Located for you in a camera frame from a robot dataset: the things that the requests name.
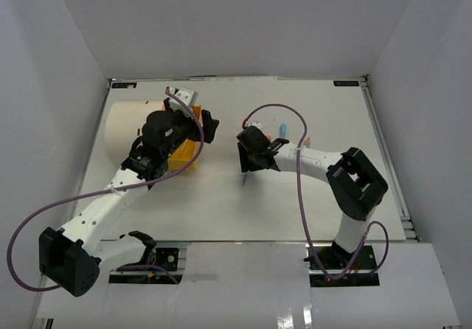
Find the yellow bottom drawer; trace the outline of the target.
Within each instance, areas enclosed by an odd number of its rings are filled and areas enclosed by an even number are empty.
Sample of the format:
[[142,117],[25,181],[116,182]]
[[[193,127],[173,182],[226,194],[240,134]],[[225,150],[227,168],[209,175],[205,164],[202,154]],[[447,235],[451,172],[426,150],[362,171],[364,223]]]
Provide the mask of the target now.
[[[202,125],[201,105],[195,105],[192,109]],[[185,164],[195,156],[200,144],[200,142],[186,140],[168,159],[169,170],[174,172],[185,166]],[[197,170],[197,165],[197,162],[193,162],[185,171],[195,172]]]

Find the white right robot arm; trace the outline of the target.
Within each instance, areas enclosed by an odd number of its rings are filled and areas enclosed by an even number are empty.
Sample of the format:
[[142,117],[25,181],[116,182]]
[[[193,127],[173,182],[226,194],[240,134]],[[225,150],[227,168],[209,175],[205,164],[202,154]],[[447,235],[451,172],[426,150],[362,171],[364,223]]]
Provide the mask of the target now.
[[332,242],[334,263],[350,269],[360,259],[357,249],[370,218],[389,187],[364,152],[351,147],[343,153],[299,148],[287,139],[270,141],[255,126],[237,135],[242,172],[300,172],[327,183],[342,211]]

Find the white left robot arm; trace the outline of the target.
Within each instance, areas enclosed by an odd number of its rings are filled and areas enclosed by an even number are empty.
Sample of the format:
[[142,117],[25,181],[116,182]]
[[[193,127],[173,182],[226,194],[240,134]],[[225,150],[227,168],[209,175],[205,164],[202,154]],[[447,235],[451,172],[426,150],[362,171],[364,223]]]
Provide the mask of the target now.
[[101,271],[134,263],[150,268],[156,260],[152,237],[129,232],[104,249],[103,235],[126,207],[167,178],[168,160],[186,141],[211,143],[219,126],[208,110],[197,117],[192,104],[167,98],[164,109],[148,114],[141,133],[133,141],[108,186],[91,195],[91,203],[59,229],[46,228],[39,236],[39,268],[43,275],[80,297],[97,281]]

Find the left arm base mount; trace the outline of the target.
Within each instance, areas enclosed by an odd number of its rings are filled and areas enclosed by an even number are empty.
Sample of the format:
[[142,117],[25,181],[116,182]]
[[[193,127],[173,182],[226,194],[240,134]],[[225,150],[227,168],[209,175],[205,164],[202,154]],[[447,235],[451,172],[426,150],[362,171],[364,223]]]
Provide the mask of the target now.
[[120,285],[178,285],[183,277],[187,259],[185,243],[158,243],[143,257],[138,266],[125,266],[112,271],[109,284]]

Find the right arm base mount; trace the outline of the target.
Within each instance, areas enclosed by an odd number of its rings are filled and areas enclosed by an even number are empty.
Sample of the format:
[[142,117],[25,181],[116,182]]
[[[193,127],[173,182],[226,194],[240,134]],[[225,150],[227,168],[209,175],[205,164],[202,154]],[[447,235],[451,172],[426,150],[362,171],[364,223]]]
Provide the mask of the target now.
[[[315,250],[326,271],[335,276],[343,272],[348,261],[341,262],[335,258],[330,246],[316,246]],[[354,288],[354,287],[378,287],[380,279],[376,268],[377,260],[372,246],[363,246],[355,262],[348,268],[345,275],[339,280],[330,279],[315,262],[307,248],[307,255],[303,259],[308,266],[311,288]]]

